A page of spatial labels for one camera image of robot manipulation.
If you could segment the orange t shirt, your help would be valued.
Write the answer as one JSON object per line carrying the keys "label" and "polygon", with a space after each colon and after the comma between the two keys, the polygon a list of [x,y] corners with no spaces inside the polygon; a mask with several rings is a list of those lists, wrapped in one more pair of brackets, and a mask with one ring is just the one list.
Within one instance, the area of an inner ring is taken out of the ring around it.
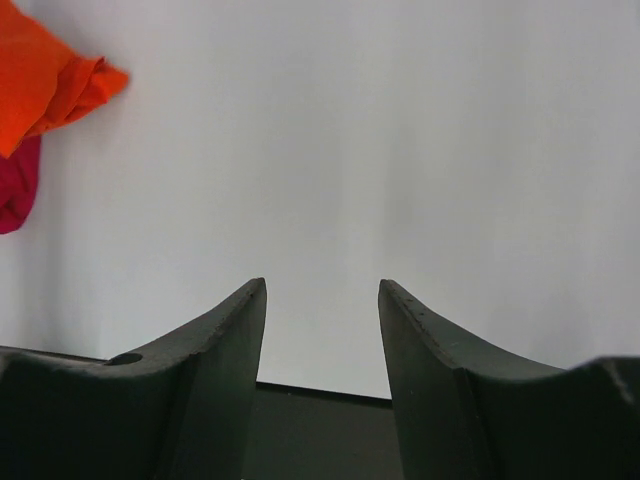
{"label": "orange t shirt", "polygon": [[103,57],[82,56],[24,14],[1,3],[1,155],[24,139],[73,123],[129,82]]}

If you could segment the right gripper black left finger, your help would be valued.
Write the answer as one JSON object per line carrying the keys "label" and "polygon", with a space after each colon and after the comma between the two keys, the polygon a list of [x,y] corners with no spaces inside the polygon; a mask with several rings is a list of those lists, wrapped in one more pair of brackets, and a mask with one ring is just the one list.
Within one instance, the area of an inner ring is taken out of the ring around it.
{"label": "right gripper black left finger", "polygon": [[108,360],[1,351],[5,479],[238,479],[266,319],[248,281]]}

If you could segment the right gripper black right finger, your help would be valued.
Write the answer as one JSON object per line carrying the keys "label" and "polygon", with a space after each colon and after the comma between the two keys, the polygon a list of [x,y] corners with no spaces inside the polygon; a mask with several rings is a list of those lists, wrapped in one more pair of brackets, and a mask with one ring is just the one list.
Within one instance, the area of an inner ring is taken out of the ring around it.
{"label": "right gripper black right finger", "polygon": [[378,309],[408,479],[635,479],[639,361],[563,370],[501,349],[397,282]]}

